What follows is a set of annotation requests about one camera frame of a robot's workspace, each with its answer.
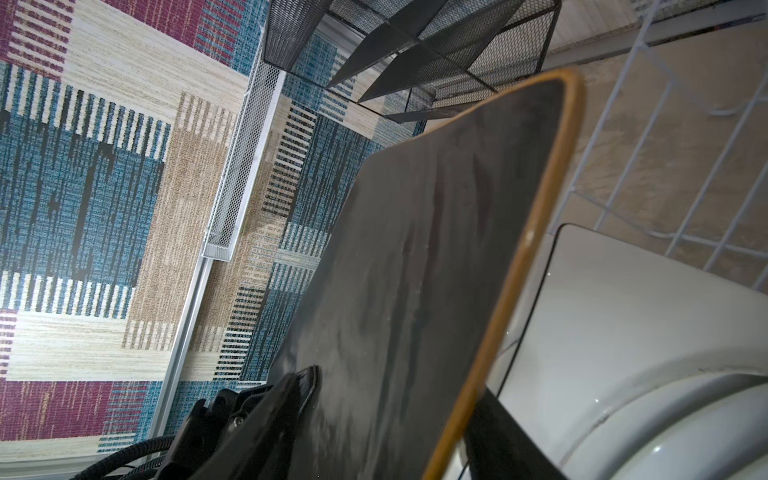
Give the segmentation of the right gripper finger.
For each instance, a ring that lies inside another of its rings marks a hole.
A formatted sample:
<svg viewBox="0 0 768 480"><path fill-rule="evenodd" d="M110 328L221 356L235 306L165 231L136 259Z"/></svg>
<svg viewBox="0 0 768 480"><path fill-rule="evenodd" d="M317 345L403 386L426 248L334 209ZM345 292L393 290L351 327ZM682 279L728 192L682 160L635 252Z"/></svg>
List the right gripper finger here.
<svg viewBox="0 0 768 480"><path fill-rule="evenodd" d="M463 439L472 479L566 479L489 390Z"/></svg>

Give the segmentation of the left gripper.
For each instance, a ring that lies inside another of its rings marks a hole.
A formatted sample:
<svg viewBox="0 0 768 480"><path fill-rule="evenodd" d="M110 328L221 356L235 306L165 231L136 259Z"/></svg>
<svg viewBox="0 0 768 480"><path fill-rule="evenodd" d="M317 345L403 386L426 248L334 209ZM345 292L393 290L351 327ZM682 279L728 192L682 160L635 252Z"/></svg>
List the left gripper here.
<svg viewBox="0 0 768 480"><path fill-rule="evenodd" d="M301 414L319 380L312 365L277 384L197 402L157 479L287 479Z"/></svg>

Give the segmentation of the white square plate black rim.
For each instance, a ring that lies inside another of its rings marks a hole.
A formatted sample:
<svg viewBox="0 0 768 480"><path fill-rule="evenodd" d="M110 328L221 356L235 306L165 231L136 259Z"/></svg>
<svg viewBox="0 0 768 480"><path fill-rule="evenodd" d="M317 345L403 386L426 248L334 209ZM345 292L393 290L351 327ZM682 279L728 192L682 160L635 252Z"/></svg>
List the white square plate black rim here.
<svg viewBox="0 0 768 480"><path fill-rule="evenodd" d="M763 293L566 224L536 257L487 386L564 474L633 401L737 373L767 380Z"/></svg>

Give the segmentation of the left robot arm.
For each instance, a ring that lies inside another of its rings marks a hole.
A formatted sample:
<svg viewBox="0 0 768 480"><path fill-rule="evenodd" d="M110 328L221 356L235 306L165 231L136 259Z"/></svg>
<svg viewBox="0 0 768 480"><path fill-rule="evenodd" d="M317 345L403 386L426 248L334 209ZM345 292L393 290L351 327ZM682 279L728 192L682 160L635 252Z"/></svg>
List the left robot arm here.
<svg viewBox="0 0 768 480"><path fill-rule="evenodd" d="M319 382L312 365L277 383L198 400L178 433L125 447L75 475L112 479L113 472L158 453L124 479L286 479L299 419Z"/></svg>

